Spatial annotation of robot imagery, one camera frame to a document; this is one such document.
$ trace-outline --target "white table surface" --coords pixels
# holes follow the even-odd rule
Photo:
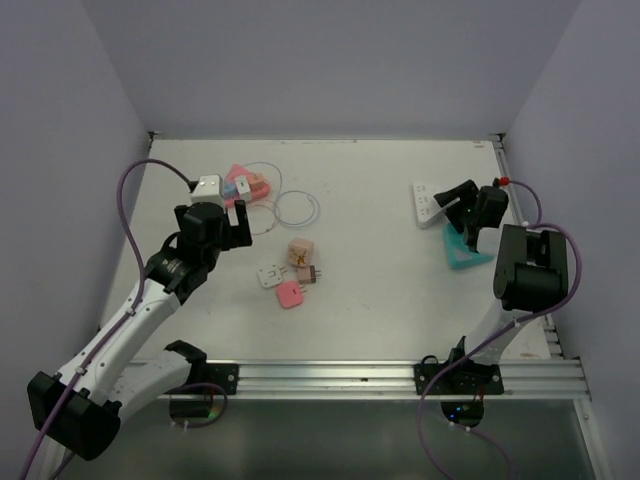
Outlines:
[[[250,248],[223,252],[218,266],[185,305],[149,339],[138,358],[149,358],[177,339],[229,360],[405,360],[447,356],[480,321],[493,299],[494,264],[452,271],[446,262],[445,221],[416,226],[410,184],[421,179],[442,189],[469,178],[478,186],[499,176],[490,142],[156,140],[152,158],[190,178],[226,175],[233,163],[266,161],[284,174],[284,189],[301,189],[322,205],[320,219],[303,231],[281,226],[256,236]],[[268,166],[251,167],[273,185]],[[146,259],[177,230],[173,208],[188,203],[184,184],[168,170],[146,168],[131,220]],[[285,219],[310,212],[303,196],[283,198]],[[272,217],[250,208],[254,232]],[[505,216],[511,222],[511,212]],[[288,242],[313,240],[313,263],[323,277],[309,285],[300,307],[283,310],[256,271],[285,263]],[[290,267],[288,279],[294,279]],[[137,278],[127,245],[119,262],[105,318],[122,304]],[[525,327],[503,359],[549,358],[538,321]]]

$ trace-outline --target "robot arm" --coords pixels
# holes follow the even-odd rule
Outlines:
[[[41,429],[72,379],[80,376],[47,434],[81,458],[92,460],[100,455],[121,423],[158,395],[200,380],[197,376],[206,354],[180,341],[135,373],[123,371],[151,334],[206,281],[221,251],[252,244],[244,202],[235,202],[238,225],[231,226],[221,186],[217,175],[201,177],[191,194],[192,204],[175,208],[179,231],[147,262],[142,297],[135,310],[133,299],[139,285],[78,355],[55,375],[39,372],[29,383],[33,420]],[[108,335],[83,367],[88,352]]]
[[[467,191],[477,192],[475,203],[469,195],[467,204],[473,208],[446,211],[463,225],[466,245],[472,251],[484,250],[495,254],[499,245],[493,279],[494,301],[478,326],[462,337],[443,364],[421,363],[415,366],[418,393],[442,369],[471,352],[509,323],[527,313],[537,313],[558,304],[567,295],[568,268],[566,239],[558,232],[528,230],[517,225],[500,225],[508,206],[506,193],[494,186],[480,190],[465,185]],[[500,336],[471,359],[451,370],[437,382],[430,395],[475,395],[482,388],[486,393],[502,394],[502,375],[499,362],[502,353],[519,332],[512,329]]]

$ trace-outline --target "pink square block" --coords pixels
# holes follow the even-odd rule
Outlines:
[[[282,308],[297,307],[304,302],[300,285],[295,280],[278,285],[276,287],[276,295]]]

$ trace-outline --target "gray wall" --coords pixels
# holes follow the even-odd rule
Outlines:
[[[150,128],[506,131],[579,0],[83,0]]]
[[[0,478],[16,478],[27,383],[95,332],[123,239],[116,182],[146,137],[79,2],[0,2],[0,65]]]
[[[565,349],[584,360],[618,478],[637,478],[640,465],[639,19],[637,0],[584,0],[506,150],[546,219],[579,241],[584,283],[557,323]]]

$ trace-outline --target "white power strip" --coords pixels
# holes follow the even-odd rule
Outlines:
[[[438,193],[438,188],[428,185],[419,180],[414,180],[412,184],[413,203],[416,209],[416,218],[420,228],[427,228],[433,224],[443,209],[438,205],[433,196]]]

